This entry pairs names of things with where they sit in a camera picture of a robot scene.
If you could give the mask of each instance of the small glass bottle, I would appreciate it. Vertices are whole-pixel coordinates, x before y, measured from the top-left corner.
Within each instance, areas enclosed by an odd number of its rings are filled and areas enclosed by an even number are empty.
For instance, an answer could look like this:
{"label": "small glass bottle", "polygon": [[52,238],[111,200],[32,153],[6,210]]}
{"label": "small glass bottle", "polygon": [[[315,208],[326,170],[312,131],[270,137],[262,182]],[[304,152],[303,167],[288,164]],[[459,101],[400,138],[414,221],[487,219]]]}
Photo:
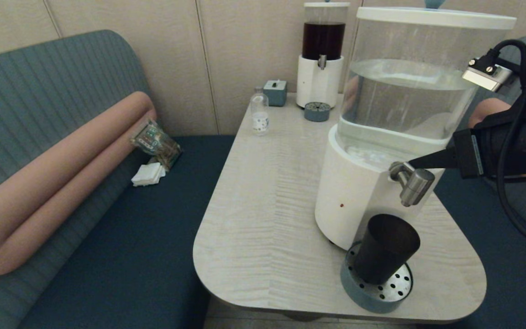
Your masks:
{"label": "small glass bottle", "polygon": [[269,130],[269,98],[263,93],[263,87],[255,88],[255,94],[249,103],[253,119],[253,133],[257,136],[267,134]]}

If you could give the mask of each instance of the snack package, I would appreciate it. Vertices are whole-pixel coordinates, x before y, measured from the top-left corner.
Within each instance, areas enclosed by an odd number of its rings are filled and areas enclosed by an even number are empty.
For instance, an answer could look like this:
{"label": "snack package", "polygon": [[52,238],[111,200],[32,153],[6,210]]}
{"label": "snack package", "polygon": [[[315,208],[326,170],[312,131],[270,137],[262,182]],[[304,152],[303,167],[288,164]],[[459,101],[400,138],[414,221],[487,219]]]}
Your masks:
{"label": "snack package", "polygon": [[183,152],[180,145],[164,133],[157,122],[152,119],[140,127],[131,138],[131,143],[143,152],[155,156],[168,172]]}

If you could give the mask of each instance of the black cable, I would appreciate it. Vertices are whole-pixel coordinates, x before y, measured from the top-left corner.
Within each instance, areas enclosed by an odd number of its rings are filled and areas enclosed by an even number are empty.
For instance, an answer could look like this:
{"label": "black cable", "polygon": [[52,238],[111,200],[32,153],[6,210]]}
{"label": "black cable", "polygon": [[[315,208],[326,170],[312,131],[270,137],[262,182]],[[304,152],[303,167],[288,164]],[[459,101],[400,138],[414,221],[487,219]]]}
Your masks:
{"label": "black cable", "polygon": [[517,135],[518,133],[519,127],[521,125],[521,119],[526,110],[526,44],[519,40],[502,41],[493,48],[493,52],[496,54],[493,54],[493,56],[498,57],[499,51],[506,46],[515,46],[519,49],[521,53],[520,81],[522,89],[522,107],[517,112],[516,117],[513,123],[511,124],[511,127],[509,128],[507,136],[503,141],[503,146],[500,150],[499,163],[497,166],[496,175],[496,188],[499,194],[500,204],[501,206],[503,206],[503,210],[507,214],[507,217],[509,218],[510,222],[514,225],[517,231],[519,231],[519,233],[526,237],[526,229],[521,225],[518,219],[517,211],[514,210],[509,204],[509,200],[507,199],[507,194],[505,191],[505,163],[507,159],[507,154],[513,143],[515,135]]}
{"label": "black cable", "polygon": [[[496,177],[488,177],[491,181],[496,181]],[[526,182],[526,176],[522,177],[512,177],[512,178],[505,178],[506,184],[512,184],[512,183],[524,183]]]}

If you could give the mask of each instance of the metal spigot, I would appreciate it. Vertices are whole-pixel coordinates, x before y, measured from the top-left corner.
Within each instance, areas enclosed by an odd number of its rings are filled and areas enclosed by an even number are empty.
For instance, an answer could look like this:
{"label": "metal spigot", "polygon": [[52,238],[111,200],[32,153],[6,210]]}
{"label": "metal spigot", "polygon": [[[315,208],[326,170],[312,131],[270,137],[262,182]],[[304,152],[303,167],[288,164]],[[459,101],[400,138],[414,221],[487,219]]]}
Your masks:
{"label": "metal spigot", "polygon": [[436,177],[426,169],[414,169],[407,162],[393,162],[389,167],[389,177],[398,181],[403,190],[399,194],[405,207],[418,204]]}
{"label": "metal spigot", "polygon": [[321,70],[326,68],[326,55],[320,55],[320,59],[318,60],[318,67],[320,67]]}

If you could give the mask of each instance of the white napkin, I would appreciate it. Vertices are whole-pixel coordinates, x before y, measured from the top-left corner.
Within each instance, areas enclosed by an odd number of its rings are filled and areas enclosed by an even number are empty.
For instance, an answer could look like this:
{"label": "white napkin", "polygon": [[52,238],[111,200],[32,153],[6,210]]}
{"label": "white napkin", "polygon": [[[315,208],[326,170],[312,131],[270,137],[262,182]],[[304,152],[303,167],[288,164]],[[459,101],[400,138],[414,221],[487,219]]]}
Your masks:
{"label": "white napkin", "polygon": [[159,183],[165,176],[165,168],[159,162],[142,164],[135,176],[131,179],[133,186],[146,186]]}

